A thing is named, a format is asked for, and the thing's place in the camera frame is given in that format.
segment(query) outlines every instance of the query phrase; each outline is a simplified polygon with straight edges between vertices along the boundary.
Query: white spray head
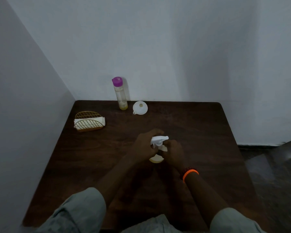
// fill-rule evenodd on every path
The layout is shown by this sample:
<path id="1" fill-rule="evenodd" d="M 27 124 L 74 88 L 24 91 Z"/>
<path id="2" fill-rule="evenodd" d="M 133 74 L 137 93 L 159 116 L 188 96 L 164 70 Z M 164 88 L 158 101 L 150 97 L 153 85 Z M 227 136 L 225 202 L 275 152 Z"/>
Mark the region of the white spray head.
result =
<path id="1" fill-rule="evenodd" d="M 168 139 L 169 139 L 168 136 L 154 136 L 151 139 L 151 145 L 153 145 L 153 148 L 155 146 L 161 146 L 163 145 L 163 141 L 166 141 Z"/>

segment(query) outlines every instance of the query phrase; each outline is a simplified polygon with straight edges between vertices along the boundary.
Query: orange bracelet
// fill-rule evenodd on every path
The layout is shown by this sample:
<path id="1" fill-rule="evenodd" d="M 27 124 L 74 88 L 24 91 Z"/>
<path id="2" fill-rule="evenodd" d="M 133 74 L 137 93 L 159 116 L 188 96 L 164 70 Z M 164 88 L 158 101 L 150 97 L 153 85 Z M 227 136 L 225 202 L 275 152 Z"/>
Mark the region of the orange bracelet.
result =
<path id="1" fill-rule="evenodd" d="M 198 171 L 196 171 L 195 169 L 190 169 L 189 171 L 187 171 L 184 175 L 183 175 L 183 183 L 185 183 L 185 181 L 184 181 L 184 179 L 186 178 L 186 176 L 190 173 L 190 172 L 196 172 L 198 175 L 199 175 L 199 173 L 198 173 Z"/>

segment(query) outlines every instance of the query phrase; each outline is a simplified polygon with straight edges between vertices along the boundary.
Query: left hand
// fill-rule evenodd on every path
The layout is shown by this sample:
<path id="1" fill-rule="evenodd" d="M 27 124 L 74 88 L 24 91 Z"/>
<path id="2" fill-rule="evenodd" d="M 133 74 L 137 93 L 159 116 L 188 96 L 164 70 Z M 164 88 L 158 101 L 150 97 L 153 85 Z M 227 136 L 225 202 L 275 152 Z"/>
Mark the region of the left hand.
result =
<path id="1" fill-rule="evenodd" d="M 160 129 L 153 129 L 147 133 L 138 135 L 136 141 L 128 151 L 127 155 L 134 160 L 135 163 L 148 160 L 155 156 L 159 150 L 158 147 L 154 149 L 151 147 L 151 139 L 154 136 L 162 135 L 164 132 Z"/>

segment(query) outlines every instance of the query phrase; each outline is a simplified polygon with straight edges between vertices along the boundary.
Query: forearm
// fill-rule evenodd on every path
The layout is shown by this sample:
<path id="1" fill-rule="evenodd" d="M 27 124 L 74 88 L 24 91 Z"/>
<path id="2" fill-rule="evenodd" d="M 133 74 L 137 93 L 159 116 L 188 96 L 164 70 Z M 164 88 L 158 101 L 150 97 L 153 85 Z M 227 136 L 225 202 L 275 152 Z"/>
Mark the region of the forearm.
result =
<path id="1" fill-rule="evenodd" d="M 120 162 L 94 186 L 104 197 L 107 207 L 112 202 L 124 177 L 134 165 L 135 161 L 133 161 L 130 156 L 124 156 Z"/>
<path id="2" fill-rule="evenodd" d="M 213 217 L 220 210 L 228 208 L 228 204 L 196 172 L 190 172 L 185 183 L 205 223 L 210 227 Z"/>

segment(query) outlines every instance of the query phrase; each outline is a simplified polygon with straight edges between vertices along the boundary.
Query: white wall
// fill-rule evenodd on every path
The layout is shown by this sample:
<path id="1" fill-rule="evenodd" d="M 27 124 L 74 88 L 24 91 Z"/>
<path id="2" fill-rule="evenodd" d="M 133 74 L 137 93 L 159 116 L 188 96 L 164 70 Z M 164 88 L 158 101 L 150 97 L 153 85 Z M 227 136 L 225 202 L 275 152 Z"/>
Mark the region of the white wall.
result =
<path id="1" fill-rule="evenodd" d="M 0 232 L 16 232 L 74 98 L 0 0 Z"/>
<path id="2" fill-rule="evenodd" d="M 221 102 L 239 144 L 291 140 L 291 0 L 8 0 L 76 99 Z"/>

